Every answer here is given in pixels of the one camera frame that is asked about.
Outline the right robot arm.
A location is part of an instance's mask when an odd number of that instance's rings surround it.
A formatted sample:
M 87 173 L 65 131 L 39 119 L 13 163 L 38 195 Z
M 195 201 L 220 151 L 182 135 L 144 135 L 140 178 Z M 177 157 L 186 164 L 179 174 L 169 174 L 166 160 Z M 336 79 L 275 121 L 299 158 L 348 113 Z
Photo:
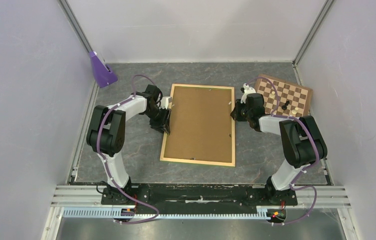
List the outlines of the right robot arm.
M 279 203 L 292 193 L 299 176 L 328 154 L 313 116 L 266 114 L 264 97 L 259 93 L 245 94 L 237 99 L 230 116 L 235 121 L 248 122 L 257 132 L 281 137 L 285 159 L 277 172 L 268 178 L 264 190 L 265 199 L 271 204 Z

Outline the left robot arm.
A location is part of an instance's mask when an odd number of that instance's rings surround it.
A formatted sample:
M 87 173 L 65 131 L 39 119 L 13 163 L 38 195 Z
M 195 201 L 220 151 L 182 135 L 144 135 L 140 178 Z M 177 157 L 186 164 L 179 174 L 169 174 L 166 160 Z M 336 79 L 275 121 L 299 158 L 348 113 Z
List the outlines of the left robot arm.
M 133 197 L 130 176 L 122 159 L 127 121 L 144 115 L 152 129 L 170 134 L 171 103 L 172 97 L 164 96 L 160 88 L 150 84 L 145 91 L 135 91 L 121 102 L 94 108 L 86 142 L 97 153 L 106 172 L 104 197 L 121 204 L 129 203 Z

